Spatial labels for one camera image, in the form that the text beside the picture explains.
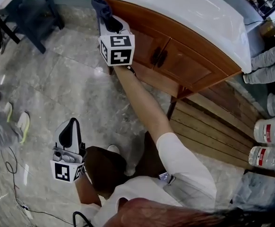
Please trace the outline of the person's left forearm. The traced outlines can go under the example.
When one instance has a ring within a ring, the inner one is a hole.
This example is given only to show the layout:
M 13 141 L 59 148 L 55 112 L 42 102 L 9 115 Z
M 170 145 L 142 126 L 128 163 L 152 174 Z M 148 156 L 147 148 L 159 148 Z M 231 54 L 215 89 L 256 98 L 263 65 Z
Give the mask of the person's left forearm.
M 101 201 L 87 175 L 80 176 L 75 181 L 79 200 L 82 204 L 95 204 L 101 207 Z

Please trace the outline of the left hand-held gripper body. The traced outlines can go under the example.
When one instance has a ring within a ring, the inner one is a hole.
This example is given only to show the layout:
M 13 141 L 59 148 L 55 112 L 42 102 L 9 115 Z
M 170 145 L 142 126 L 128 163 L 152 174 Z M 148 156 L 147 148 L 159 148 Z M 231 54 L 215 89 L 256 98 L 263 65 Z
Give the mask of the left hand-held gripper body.
M 50 160 L 52 176 L 55 180 L 73 183 L 80 177 L 86 157 L 85 143 L 82 142 L 78 150 L 78 154 L 73 153 L 58 147 L 58 143 L 55 143 L 52 149 L 52 160 Z

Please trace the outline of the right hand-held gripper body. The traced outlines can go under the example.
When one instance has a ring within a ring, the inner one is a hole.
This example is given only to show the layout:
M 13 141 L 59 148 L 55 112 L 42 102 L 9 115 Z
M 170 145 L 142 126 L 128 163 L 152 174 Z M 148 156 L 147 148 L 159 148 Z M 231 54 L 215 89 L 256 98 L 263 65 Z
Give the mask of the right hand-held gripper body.
M 129 30 L 122 30 L 120 34 L 101 35 L 98 41 L 100 54 L 108 66 L 132 64 L 135 36 Z

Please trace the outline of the person's left leg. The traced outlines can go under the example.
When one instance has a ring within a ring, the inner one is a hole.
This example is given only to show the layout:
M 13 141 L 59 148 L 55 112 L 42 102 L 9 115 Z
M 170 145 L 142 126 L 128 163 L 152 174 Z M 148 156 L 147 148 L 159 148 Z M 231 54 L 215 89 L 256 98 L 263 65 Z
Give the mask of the person's left leg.
M 125 183 L 126 160 L 118 153 L 90 146 L 86 149 L 85 168 L 98 195 L 110 198 L 115 188 Z

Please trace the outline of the white power strip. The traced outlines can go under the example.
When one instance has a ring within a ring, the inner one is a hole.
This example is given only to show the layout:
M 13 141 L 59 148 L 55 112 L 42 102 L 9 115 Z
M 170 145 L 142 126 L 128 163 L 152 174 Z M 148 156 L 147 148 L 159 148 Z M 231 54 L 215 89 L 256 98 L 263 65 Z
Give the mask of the white power strip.
M 22 208 L 22 211 L 24 212 L 24 214 L 29 218 L 29 219 L 33 219 L 33 216 L 31 214 L 30 209 L 25 205 L 25 204 L 20 204 L 20 207 Z

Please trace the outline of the dark table with pale top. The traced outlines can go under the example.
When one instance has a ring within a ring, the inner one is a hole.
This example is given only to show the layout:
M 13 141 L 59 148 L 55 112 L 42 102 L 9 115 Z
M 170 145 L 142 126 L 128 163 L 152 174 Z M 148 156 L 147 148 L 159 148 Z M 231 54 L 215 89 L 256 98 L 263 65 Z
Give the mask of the dark table with pale top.
M 25 35 L 42 54 L 46 48 L 41 40 L 55 26 L 64 28 L 54 0 L 0 0 L 0 15 L 15 23 L 15 31 Z

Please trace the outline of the brown cardboard box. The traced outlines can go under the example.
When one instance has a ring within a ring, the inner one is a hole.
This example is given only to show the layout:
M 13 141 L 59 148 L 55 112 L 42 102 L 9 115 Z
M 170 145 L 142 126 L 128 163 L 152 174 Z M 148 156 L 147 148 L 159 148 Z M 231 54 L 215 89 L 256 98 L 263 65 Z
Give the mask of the brown cardboard box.
M 272 20 L 267 20 L 260 25 L 259 31 L 263 38 L 275 36 L 275 23 Z

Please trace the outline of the person's right forearm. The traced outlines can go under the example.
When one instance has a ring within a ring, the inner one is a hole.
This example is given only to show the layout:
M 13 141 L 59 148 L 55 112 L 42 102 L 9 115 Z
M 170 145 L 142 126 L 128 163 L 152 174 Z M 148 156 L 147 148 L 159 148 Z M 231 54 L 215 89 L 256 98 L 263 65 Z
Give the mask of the person's right forearm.
M 134 112 L 150 133 L 152 140 L 159 146 L 174 143 L 176 136 L 169 120 L 153 96 L 132 71 L 124 66 L 117 66 L 114 70 Z

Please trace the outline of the wooden cabinet with white top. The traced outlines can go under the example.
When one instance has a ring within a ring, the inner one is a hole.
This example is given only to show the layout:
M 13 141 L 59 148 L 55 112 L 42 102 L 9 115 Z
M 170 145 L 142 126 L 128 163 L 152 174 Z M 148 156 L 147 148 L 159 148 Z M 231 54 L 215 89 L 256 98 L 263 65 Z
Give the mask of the wooden cabinet with white top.
M 198 52 L 221 69 L 226 74 L 226 77 L 209 87 L 241 73 L 240 67 L 224 52 L 198 33 L 177 21 L 133 3 L 121 0 L 105 1 L 110 5 L 113 13 L 125 20 L 131 29 L 136 27 L 140 28 L 141 26 L 152 28 L 169 36 L 170 40 L 176 40 Z M 176 81 L 157 72 L 154 67 L 150 69 L 137 62 L 133 61 L 132 63 L 132 68 L 141 81 L 171 95 L 172 97 L 175 97 L 176 99 L 181 99 L 201 91 L 189 90 L 189 88 L 182 86 Z

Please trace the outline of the person's white shirt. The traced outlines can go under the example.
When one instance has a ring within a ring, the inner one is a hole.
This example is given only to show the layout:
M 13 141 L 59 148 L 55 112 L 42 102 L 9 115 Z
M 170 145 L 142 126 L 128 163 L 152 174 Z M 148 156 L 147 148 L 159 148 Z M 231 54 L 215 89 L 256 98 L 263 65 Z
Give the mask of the person's white shirt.
M 171 182 L 164 183 L 149 176 L 138 176 L 117 186 L 104 205 L 96 208 L 96 212 L 92 214 L 91 222 L 95 227 L 103 227 L 117 213 L 121 198 L 144 198 L 198 210 L 214 209 L 217 189 L 212 175 L 175 136 L 175 142 L 170 145 L 159 146 L 156 143 L 162 164 L 172 177 Z

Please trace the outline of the brown wooden cabinet door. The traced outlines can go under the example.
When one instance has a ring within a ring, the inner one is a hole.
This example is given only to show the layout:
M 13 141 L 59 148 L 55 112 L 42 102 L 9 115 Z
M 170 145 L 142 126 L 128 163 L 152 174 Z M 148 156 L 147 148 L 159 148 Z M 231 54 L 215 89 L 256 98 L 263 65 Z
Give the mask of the brown wooden cabinet door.
M 162 67 L 154 69 L 191 91 L 202 90 L 224 79 L 226 74 L 198 52 L 171 39 L 165 49 L 168 55 Z
M 150 63 L 150 58 L 154 50 L 161 47 L 162 52 L 170 37 L 146 26 L 132 28 L 131 32 L 135 36 L 133 61 L 152 69 L 154 65 Z

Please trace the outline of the person's left white shoe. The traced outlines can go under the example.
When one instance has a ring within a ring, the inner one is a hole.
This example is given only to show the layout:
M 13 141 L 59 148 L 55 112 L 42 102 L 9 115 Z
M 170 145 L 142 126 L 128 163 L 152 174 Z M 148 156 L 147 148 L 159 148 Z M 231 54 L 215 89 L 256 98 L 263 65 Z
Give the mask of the person's left white shoe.
M 108 148 L 107 148 L 108 151 L 110 152 L 113 152 L 113 153 L 116 153 L 116 154 L 120 154 L 120 150 L 119 148 L 116 146 L 116 145 L 110 145 Z

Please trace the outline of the person's right leg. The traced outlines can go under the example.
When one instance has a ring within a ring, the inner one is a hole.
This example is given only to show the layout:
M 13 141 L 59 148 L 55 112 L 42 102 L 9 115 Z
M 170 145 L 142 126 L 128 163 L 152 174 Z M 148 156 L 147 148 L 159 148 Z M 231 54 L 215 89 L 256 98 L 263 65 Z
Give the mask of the person's right leg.
M 133 177 L 149 176 L 159 179 L 159 175 L 166 173 L 165 167 L 159 157 L 158 150 L 150 133 L 145 133 L 144 152 L 138 162 Z

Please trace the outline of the person's leg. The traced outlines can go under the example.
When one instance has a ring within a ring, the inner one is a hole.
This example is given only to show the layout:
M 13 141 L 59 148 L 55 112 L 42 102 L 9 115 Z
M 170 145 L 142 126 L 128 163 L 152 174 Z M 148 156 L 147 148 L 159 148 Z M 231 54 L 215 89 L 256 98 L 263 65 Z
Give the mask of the person's leg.
M 133 177 L 149 176 L 159 179 L 159 175 L 166 173 L 165 167 L 159 157 L 158 150 L 150 133 L 145 133 L 144 152 L 138 162 Z
M 98 195 L 110 198 L 115 188 L 125 183 L 126 160 L 118 153 L 90 146 L 86 149 L 85 168 Z

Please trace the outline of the dark blue cloth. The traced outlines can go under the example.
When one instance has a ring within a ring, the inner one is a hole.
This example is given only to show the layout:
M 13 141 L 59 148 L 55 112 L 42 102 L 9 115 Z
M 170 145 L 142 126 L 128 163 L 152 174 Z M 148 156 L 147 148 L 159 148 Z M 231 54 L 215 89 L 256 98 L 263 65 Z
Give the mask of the dark blue cloth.
M 108 3 L 105 0 L 91 0 L 91 5 L 96 12 L 99 22 L 109 26 L 112 18 L 112 9 Z

